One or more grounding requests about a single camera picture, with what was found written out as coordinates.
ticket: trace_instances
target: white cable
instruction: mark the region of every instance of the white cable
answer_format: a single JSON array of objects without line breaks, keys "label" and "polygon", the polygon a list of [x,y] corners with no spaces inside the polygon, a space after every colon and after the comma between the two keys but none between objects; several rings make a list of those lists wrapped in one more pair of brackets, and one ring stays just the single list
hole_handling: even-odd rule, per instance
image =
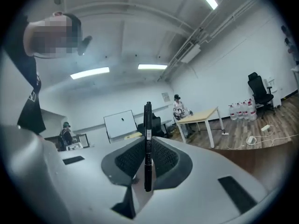
[{"label": "white cable", "polygon": [[[272,130],[272,132],[271,132],[269,135],[267,135],[267,136],[252,136],[253,139],[254,139],[255,141],[254,141],[253,143],[248,143],[248,138],[247,138],[247,139],[246,139],[246,144],[248,144],[248,145],[250,145],[250,146],[253,146],[253,145],[255,145],[255,144],[260,144],[260,143],[263,143],[263,142],[271,141],[271,144],[270,144],[270,147],[271,147],[271,146],[274,146],[274,141],[275,141],[275,140],[288,139],[288,138],[295,137],[295,136],[298,136],[298,135],[299,135],[299,134],[295,134],[295,135],[291,135],[291,136],[288,136],[288,137],[276,138],[276,139],[273,139],[273,140],[263,140],[263,141],[260,141],[260,142],[257,143],[257,142],[256,142],[256,138],[268,138],[268,137],[270,137],[271,135],[274,134],[275,126],[273,126],[273,125],[270,125],[270,126],[273,127],[273,130]],[[243,135],[244,135],[245,133],[250,133],[249,137],[251,136],[251,131],[246,131],[246,132],[244,132],[244,133],[242,134],[242,136],[241,136],[241,145],[240,145],[239,147],[237,147],[237,148],[229,148],[227,145],[226,145],[226,147],[227,147],[228,149],[230,149],[230,150],[237,150],[237,149],[241,148],[242,146],[244,146],[244,145],[243,145]]]}]

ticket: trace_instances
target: black marker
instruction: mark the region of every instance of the black marker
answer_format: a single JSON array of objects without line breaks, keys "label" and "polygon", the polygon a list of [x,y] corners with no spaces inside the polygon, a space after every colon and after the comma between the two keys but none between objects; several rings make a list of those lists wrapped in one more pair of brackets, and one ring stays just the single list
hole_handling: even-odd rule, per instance
[{"label": "black marker", "polygon": [[151,126],[152,126],[151,103],[144,106],[144,129],[145,129],[145,160],[144,160],[144,189],[151,191]]}]

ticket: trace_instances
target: wooden floor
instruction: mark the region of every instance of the wooden floor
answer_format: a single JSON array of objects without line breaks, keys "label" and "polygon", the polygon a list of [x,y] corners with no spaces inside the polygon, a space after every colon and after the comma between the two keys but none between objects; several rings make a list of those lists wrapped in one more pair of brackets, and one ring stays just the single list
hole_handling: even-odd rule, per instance
[{"label": "wooden floor", "polygon": [[[244,119],[238,119],[232,121],[231,119],[224,119],[223,124],[224,128],[228,136],[224,136],[221,134],[221,130],[212,130],[212,135],[214,139],[215,149],[257,149],[270,147],[272,145],[271,141],[262,142],[253,146],[249,146],[246,144],[245,140],[250,136],[250,133],[247,131],[251,131],[251,135],[253,136],[267,136],[270,134],[271,130],[262,132],[261,128],[265,125],[273,125],[274,133],[268,138],[257,138],[257,143],[264,140],[273,140],[276,138],[283,138],[292,135],[299,134],[299,97],[298,94],[293,95],[292,97],[284,100],[282,102],[282,106],[276,109],[276,115],[272,112],[266,112],[264,119],[261,119],[261,114],[259,111],[257,113],[258,118],[254,121],[248,121]],[[192,124],[192,130],[195,132],[187,139],[187,143],[199,146],[202,148],[210,148],[210,141],[206,131],[205,123],[202,122],[199,124],[201,131],[199,132],[196,125]],[[210,122],[211,129],[220,129],[219,121],[211,121]],[[180,132],[178,128],[173,133],[173,140],[182,141]],[[280,144],[293,142],[299,143],[299,136],[287,138],[287,139],[279,139],[273,142],[273,146],[277,146]]]}]

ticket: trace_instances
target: whiteboard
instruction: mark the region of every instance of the whiteboard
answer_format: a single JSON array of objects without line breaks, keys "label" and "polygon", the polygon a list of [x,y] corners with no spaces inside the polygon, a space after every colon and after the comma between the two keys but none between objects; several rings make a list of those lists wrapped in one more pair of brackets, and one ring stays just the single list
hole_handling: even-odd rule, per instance
[{"label": "whiteboard", "polygon": [[137,131],[131,110],[105,116],[104,122],[110,139]]}]

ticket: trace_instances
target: white label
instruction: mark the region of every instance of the white label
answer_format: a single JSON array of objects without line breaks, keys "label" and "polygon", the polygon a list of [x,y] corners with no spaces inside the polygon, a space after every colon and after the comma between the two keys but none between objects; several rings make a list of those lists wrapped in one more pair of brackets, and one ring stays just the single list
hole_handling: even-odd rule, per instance
[{"label": "white label", "polygon": [[146,130],[146,139],[151,140],[151,129]]}]

